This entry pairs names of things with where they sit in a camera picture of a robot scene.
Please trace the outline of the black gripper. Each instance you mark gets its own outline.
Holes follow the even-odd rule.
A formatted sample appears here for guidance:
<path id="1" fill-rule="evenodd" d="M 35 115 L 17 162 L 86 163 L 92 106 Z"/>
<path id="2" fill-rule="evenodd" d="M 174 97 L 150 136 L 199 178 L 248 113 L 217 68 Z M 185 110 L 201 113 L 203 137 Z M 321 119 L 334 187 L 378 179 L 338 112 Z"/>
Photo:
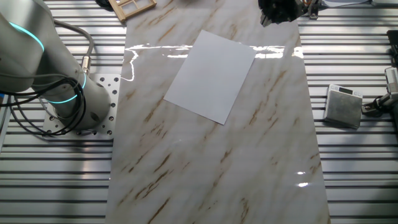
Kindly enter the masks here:
<path id="1" fill-rule="evenodd" d="M 281 22 L 292 22 L 311 11 L 310 4 L 302 0 L 258 0 L 261 25 L 272 24 L 272 16 L 279 16 Z"/>

